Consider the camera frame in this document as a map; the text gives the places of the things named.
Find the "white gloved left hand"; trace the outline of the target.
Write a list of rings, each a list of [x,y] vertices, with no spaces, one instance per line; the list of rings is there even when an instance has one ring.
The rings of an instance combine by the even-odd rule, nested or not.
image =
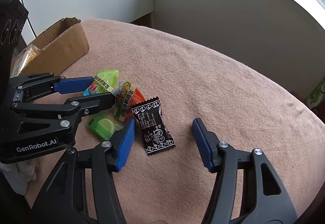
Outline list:
[[[37,180],[39,158],[22,162],[4,164],[1,163],[1,172],[9,185],[19,195],[25,196],[29,182]]]

